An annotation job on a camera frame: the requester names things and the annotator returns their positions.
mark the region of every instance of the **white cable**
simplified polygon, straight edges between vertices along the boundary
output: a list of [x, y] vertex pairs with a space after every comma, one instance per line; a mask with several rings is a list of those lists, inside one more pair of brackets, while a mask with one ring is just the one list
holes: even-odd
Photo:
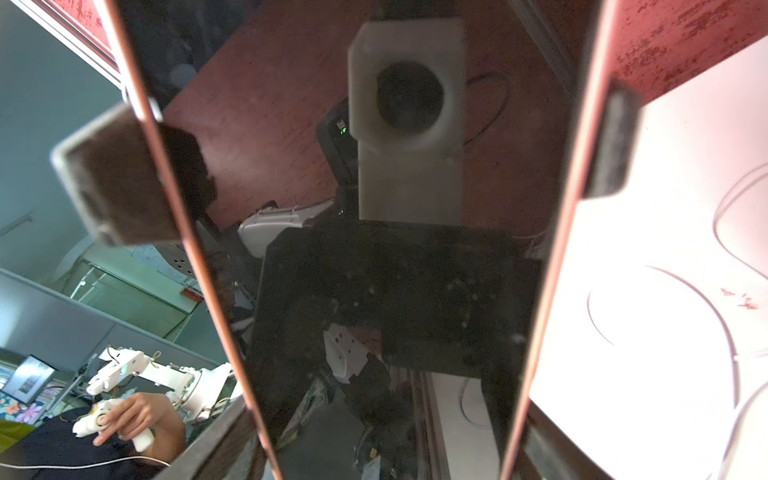
[[0, 467], [15, 468], [17, 470], [36, 470], [39, 468], [47, 468], [47, 469], [54, 469], [54, 470], [81, 470], [83, 468], [101, 467], [102, 465], [109, 465], [110, 463], [122, 462], [123, 460], [131, 460], [132, 458], [143, 458], [144, 460], [151, 460], [153, 462], [162, 463], [163, 465], [170, 467], [170, 463], [168, 462], [163, 462], [162, 460], [158, 460], [157, 458], [144, 457], [141, 455], [136, 455], [133, 457], [116, 458], [115, 460], [109, 460], [108, 462], [92, 463], [90, 465], [76, 465], [74, 467], [67, 467], [64, 465], [9, 465], [7, 463], [1, 463], [1, 462], [0, 462]]
[[717, 459], [717, 467], [713, 470], [712, 474], [708, 477], [710, 480], [723, 480], [725, 478], [725, 474], [728, 472], [728, 463], [729, 459], [728, 456], [730, 454], [730, 450], [733, 447], [733, 440], [736, 437], [736, 432], [739, 429], [739, 424], [741, 423], [741, 417], [744, 415], [745, 411], [750, 407], [752, 404], [752, 401], [757, 398], [757, 396], [762, 392], [766, 387], [768, 387], [768, 382], [763, 383], [762, 385], [758, 386], [752, 393], [747, 396], [743, 402], [741, 402], [736, 409], [733, 411], [733, 424], [730, 427], [730, 433], [728, 435], [728, 441], [725, 444], [725, 448], [723, 449], [723, 454]]

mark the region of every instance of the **robotic arm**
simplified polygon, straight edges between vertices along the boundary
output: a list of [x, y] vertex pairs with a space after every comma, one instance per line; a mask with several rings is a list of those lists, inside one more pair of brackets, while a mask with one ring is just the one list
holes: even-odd
[[[99, 358], [109, 363], [88, 381], [86, 392], [91, 395], [109, 392], [127, 376], [140, 376], [169, 388], [165, 395], [174, 406], [187, 413], [187, 421], [201, 422], [210, 417], [224, 383], [232, 375], [229, 363], [213, 370], [165, 366], [139, 350], [111, 346], [104, 349]], [[239, 391], [236, 386], [232, 397]]]

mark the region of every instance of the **wire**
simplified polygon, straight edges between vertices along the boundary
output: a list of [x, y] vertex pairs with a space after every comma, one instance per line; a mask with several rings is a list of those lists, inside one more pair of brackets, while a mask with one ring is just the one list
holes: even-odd
[[474, 423], [467, 416], [467, 412], [464, 411], [464, 392], [466, 391], [468, 384], [469, 384], [469, 379], [464, 379], [464, 382], [462, 383], [462, 387], [458, 390], [458, 409], [462, 412], [462, 416], [464, 417], [464, 420], [469, 422], [475, 428], [481, 429], [481, 430], [490, 430], [491, 429], [490, 425], [480, 425], [479, 423]]
[[109, 358], [113, 359], [115, 362], [118, 362], [118, 359], [116, 359], [116, 358], [114, 358], [114, 356], [112, 356], [112, 352], [110, 352], [109, 349], [114, 349], [114, 350], [117, 350], [117, 349], [114, 348], [111, 343], [107, 344], [107, 355], [109, 355]]
[[720, 244], [720, 246], [725, 250], [729, 255], [731, 255], [733, 258], [741, 262], [744, 266], [751, 269], [753, 272], [760, 275], [765, 280], [768, 280], [768, 275], [765, 273], [759, 271], [757, 268], [755, 268], [752, 265], [749, 265], [744, 260], [741, 260], [739, 257], [736, 256], [732, 251], [728, 250], [728, 247], [726, 247], [723, 244], [723, 241], [720, 239], [720, 235], [717, 232], [717, 224], [720, 222], [720, 219], [723, 218], [723, 215], [726, 214], [728, 209], [731, 208], [731, 206], [736, 203], [736, 200], [739, 200], [739, 198], [744, 195], [750, 188], [754, 187], [758, 182], [760, 182], [763, 178], [768, 177], [768, 171], [765, 173], [758, 175], [757, 178], [754, 178], [751, 180], [742, 190], [739, 191], [739, 193], [733, 195], [733, 198], [728, 198], [738, 187], [739, 185], [746, 180], [750, 175], [754, 174], [755, 172], [762, 170], [763, 168], [768, 167], [768, 164], [762, 164], [759, 167], [755, 167], [752, 170], [746, 172], [739, 180], [736, 181], [733, 186], [728, 189], [725, 195], [723, 195], [723, 199], [718, 203], [717, 209], [715, 210], [714, 218], [712, 219], [712, 233], [715, 236], [715, 240]]
[[111, 463], [117, 463], [122, 462], [124, 460], [131, 460], [132, 458], [142, 458], [144, 460], [151, 460], [153, 462], [162, 463], [163, 465], [170, 467], [170, 463], [163, 462], [162, 460], [158, 460], [157, 458], [152, 457], [144, 457], [142, 455], [135, 455], [132, 457], [123, 457], [123, 458], [116, 458], [115, 460], [109, 460], [108, 462], [100, 462], [100, 463], [91, 463], [90, 465], [76, 465], [72, 467], [64, 466], [64, 465], [9, 465], [7, 463], [1, 463], [0, 467], [6, 467], [6, 468], [14, 468], [16, 470], [36, 470], [36, 469], [53, 469], [53, 470], [82, 470], [83, 468], [93, 468], [93, 467], [101, 467], [102, 465], [109, 465]]
[[219, 400], [218, 402], [214, 403], [214, 408], [217, 409], [219, 407], [219, 404], [222, 402], [229, 402], [230, 397], [224, 397], [223, 399]]
[[762, 385], [758, 386], [733, 411], [733, 424], [731, 425], [731, 428], [730, 428], [728, 441], [726, 442], [725, 449], [723, 450], [722, 456], [720, 456], [717, 459], [717, 467], [713, 470], [712, 474], [709, 475], [708, 477], [710, 480], [723, 480], [725, 478], [726, 473], [728, 473], [728, 467], [729, 467], [728, 464], [730, 463], [728, 457], [730, 455], [731, 449], [733, 448], [733, 440], [736, 437], [736, 432], [738, 431], [739, 425], [741, 424], [741, 418], [743, 417], [745, 411], [752, 404], [752, 401], [755, 398], [757, 398], [760, 392], [762, 392], [766, 387], [768, 387], [768, 382], [765, 382]]
[[470, 87], [474, 84], [482, 83], [483, 81], [490, 81], [490, 80], [501, 80], [502, 82], [504, 82], [504, 100], [502, 101], [501, 106], [498, 108], [494, 116], [491, 117], [491, 120], [487, 124], [485, 124], [485, 126], [481, 128], [478, 133], [470, 137], [468, 140], [464, 141], [465, 147], [470, 143], [472, 143], [473, 141], [480, 138], [491, 127], [491, 125], [493, 125], [493, 123], [497, 121], [499, 117], [501, 117], [502, 113], [504, 112], [504, 109], [507, 108], [507, 103], [509, 103], [509, 80], [501, 72], [490, 71], [488, 73], [484, 73], [484, 74], [480, 74], [475, 77], [472, 77], [469, 80], [467, 80], [467, 87]]
[[155, 361], [155, 360], [157, 360], [157, 359], [159, 359], [159, 358], [160, 358], [160, 355], [162, 355], [162, 354], [163, 354], [163, 353], [162, 353], [160, 350], [156, 351], [156, 352], [154, 353], [154, 355], [152, 356], [152, 360], [150, 360], [150, 361], [149, 361], [149, 363], [151, 363], [151, 364], [152, 364], [152, 366], [153, 366], [153, 367], [155, 367], [155, 368], [160, 368], [159, 366], [157, 366], [157, 364], [156, 364], [154, 361]]

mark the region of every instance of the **black cable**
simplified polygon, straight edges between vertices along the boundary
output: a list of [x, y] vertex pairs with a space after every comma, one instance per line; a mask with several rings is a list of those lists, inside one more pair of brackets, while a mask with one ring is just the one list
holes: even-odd
[[509, 103], [509, 80], [498, 71], [490, 71], [484, 74], [476, 75], [475, 77], [470, 78], [467, 80], [467, 87], [470, 87], [474, 84], [482, 83], [483, 81], [492, 81], [492, 80], [501, 80], [504, 82], [504, 100], [502, 101], [501, 106], [498, 108], [494, 116], [491, 118], [491, 120], [485, 124], [483, 128], [480, 129], [478, 133], [470, 137], [468, 140], [464, 141], [464, 146], [466, 147], [471, 142], [477, 140], [480, 138], [490, 127], [493, 125], [495, 121], [498, 120], [499, 117], [501, 117], [502, 113], [504, 112], [504, 109], [507, 108], [507, 103]]
[[469, 419], [467, 416], [467, 413], [464, 411], [464, 391], [467, 389], [467, 385], [469, 384], [469, 379], [464, 379], [464, 382], [462, 383], [462, 387], [458, 390], [458, 409], [462, 412], [462, 416], [464, 417], [464, 420], [472, 424], [472, 426], [481, 429], [481, 430], [490, 430], [490, 425], [480, 425], [478, 423], [474, 423], [472, 420]]
[[112, 352], [110, 352], [110, 351], [109, 351], [109, 349], [115, 349], [115, 348], [112, 346], [112, 344], [111, 344], [111, 343], [108, 343], [108, 344], [107, 344], [107, 355], [109, 355], [109, 358], [113, 359], [115, 362], [118, 362], [118, 359], [116, 359], [116, 358], [114, 358], [114, 357], [112, 356]]

